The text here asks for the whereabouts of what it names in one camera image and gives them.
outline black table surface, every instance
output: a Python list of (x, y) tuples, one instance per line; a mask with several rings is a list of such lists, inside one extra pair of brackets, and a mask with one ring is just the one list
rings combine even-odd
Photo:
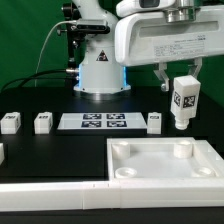
[[(187, 130), (174, 126), (171, 92), (159, 87), (133, 88), (129, 97), (93, 102), (76, 98), (66, 88), (13, 88), (0, 94), (0, 118), (20, 112), (22, 126), (16, 135), (0, 135), (7, 161), (0, 169), (1, 183), (107, 180), (106, 140), (103, 135), (60, 135), (56, 128), (62, 113), (162, 113), (162, 134), (144, 137), (194, 137), (207, 140), (224, 155), (224, 108), (201, 93), (197, 116)], [(37, 113), (52, 112), (50, 135), (35, 135)], [(0, 223), (224, 223), (224, 208), (101, 209), (0, 213)]]

